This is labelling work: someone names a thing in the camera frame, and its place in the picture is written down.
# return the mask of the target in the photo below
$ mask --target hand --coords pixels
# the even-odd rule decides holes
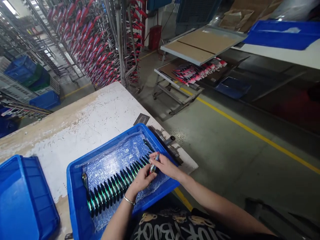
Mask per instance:
[[[149,176],[147,176],[150,167],[151,164],[147,164],[139,170],[136,178],[133,180],[133,182],[130,184],[127,190],[128,194],[133,195],[135,197],[138,194],[138,192],[148,187],[149,184],[156,178],[156,173],[151,173]]]
[[[181,171],[176,165],[174,165],[166,156],[160,154],[159,162],[156,161],[157,152],[151,153],[149,155],[149,162],[155,165],[160,169],[165,175],[177,180],[181,181],[182,177],[185,175],[183,171]]]

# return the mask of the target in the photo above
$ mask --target woman's right hand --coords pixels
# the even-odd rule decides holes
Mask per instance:
[[[181,171],[176,165],[174,165],[166,156],[160,154],[159,155],[159,162],[156,161],[157,152],[151,153],[149,155],[150,163],[155,165],[157,168],[160,169],[165,175],[177,180],[181,181],[185,173]]]

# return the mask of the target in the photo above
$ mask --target yellow floor line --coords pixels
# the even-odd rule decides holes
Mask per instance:
[[[184,91],[185,93],[192,95],[191,92],[189,92],[188,90],[184,89],[184,88],[180,88],[182,91]],[[251,128],[249,128],[248,126],[244,125],[243,123],[239,122],[238,120],[234,119],[233,117],[229,116],[228,114],[226,114],[225,112],[219,110],[218,108],[212,106],[210,103],[204,101],[201,98],[197,98],[198,101],[200,101],[201,103],[207,105],[209,108],[213,109],[214,111],[216,111],[217,113],[221,114],[222,116],[228,118],[230,121],[234,122],[235,124],[239,125],[240,127],[242,127],[243,129],[245,129],[246,131],[248,131],[249,133],[255,135],[256,137],[260,138],[262,141],[265,141],[266,143],[268,143],[269,145],[271,145],[272,147],[278,149],[280,152],[283,152],[284,154],[286,154],[287,156],[293,158],[294,160],[296,160],[297,162],[301,163],[302,165],[306,166],[307,168],[311,169],[312,171],[314,171],[317,174],[320,174],[320,169],[316,168],[315,166],[311,165],[310,163],[306,162],[305,160],[303,160],[302,158],[294,155],[293,153],[289,152],[287,149],[280,147],[278,144],[272,142],[271,140],[269,140],[268,138],[262,136],[261,134],[257,133],[256,131],[252,130]]]
[[[70,96],[71,94],[74,94],[74,93],[78,92],[79,90],[81,90],[81,89],[83,89],[83,88],[85,88],[85,87],[88,87],[89,85],[91,85],[91,83],[88,83],[88,84],[82,86],[81,88],[78,88],[78,89],[76,89],[76,90],[74,90],[74,91],[72,91],[72,92],[64,95],[63,97],[61,97],[61,99],[64,99],[64,98]]]
[[[148,53],[147,55],[142,56],[142,57],[140,58],[140,60],[143,59],[143,58],[145,58],[145,57],[147,57],[147,56],[149,56],[149,55],[151,55],[152,53],[155,53],[156,51],[157,51],[157,50],[154,50],[154,51],[152,51],[151,53]]]
[[[174,189],[175,193],[178,195],[178,197],[181,199],[181,201],[183,202],[183,204],[189,209],[189,211],[191,212],[193,207],[191,206],[191,204],[189,203],[189,201],[185,198],[185,196],[182,194],[182,192],[180,191],[179,188],[175,188]]]

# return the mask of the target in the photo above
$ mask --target blue tray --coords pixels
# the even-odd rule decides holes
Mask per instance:
[[[288,29],[299,30],[297,33]],[[257,21],[244,43],[267,47],[304,50],[320,38],[319,22]]]
[[[12,61],[4,71],[4,74],[20,83],[23,83],[34,74],[36,68],[37,64],[25,55]]]
[[[48,239],[60,223],[37,157],[0,165],[0,239]]]
[[[109,142],[103,144],[102,146],[92,150],[86,155],[70,163],[67,167],[67,190],[69,198],[71,226],[73,230],[73,237],[75,240],[100,239],[105,229],[103,228],[100,231],[95,232],[95,226],[93,224],[93,220],[90,217],[90,213],[87,206],[86,189],[83,186],[81,179],[82,167],[76,166],[87,162],[89,159],[117,145],[126,136],[129,136],[139,131],[142,131],[148,142],[156,148],[156,151],[159,151],[163,155],[167,156],[174,164],[176,164],[172,160],[171,156],[163,148],[158,139],[154,136],[154,134],[147,128],[146,125],[142,123],[133,126],[132,128],[113,138]],[[169,178],[166,182],[160,185],[160,187],[154,193],[143,198],[144,205],[141,208],[136,209],[133,214],[137,214],[138,212],[146,210],[148,207],[153,205],[155,202],[157,202],[159,199],[161,199],[168,193],[172,192],[178,186],[179,182]]]
[[[49,91],[29,101],[29,104],[38,108],[50,110],[61,104],[60,97],[55,91]]]
[[[8,108],[0,109],[0,112],[7,111]],[[6,117],[0,116],[0,138],[13,133],[18,130],[18,123],[13,121],[12,119],[7,119]]]
[[[238,79],[227,77],[221,83],[219,83],[215,89],[233,99],[239,99],[251,88],[251,85],[239,81]]]

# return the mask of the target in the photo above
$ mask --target silver bracelet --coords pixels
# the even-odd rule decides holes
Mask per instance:
[[[128,198],[126,198],[126,196],[125,196],[125,195],[123,195],[123,198],[124,198],[125,200],[127,200],[129,203],[131,203],[133,206],[134,206],[134,205],[136,205],[136,203],[135,203],[135,202],[131,202]]]

